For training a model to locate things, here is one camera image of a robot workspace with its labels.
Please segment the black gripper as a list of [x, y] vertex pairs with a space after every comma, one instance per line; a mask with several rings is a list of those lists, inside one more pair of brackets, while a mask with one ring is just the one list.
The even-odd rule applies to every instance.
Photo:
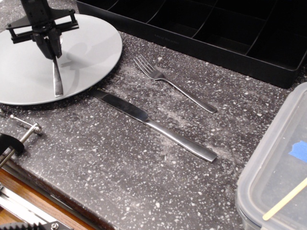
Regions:
[[46, 58], [60, 58], [62, 33], [79, 28], [75, 10], [53, 9], [46, 0], [23, 0], [21, 4], [26, 16], [6, 26], [13, 43], [33, 40]]

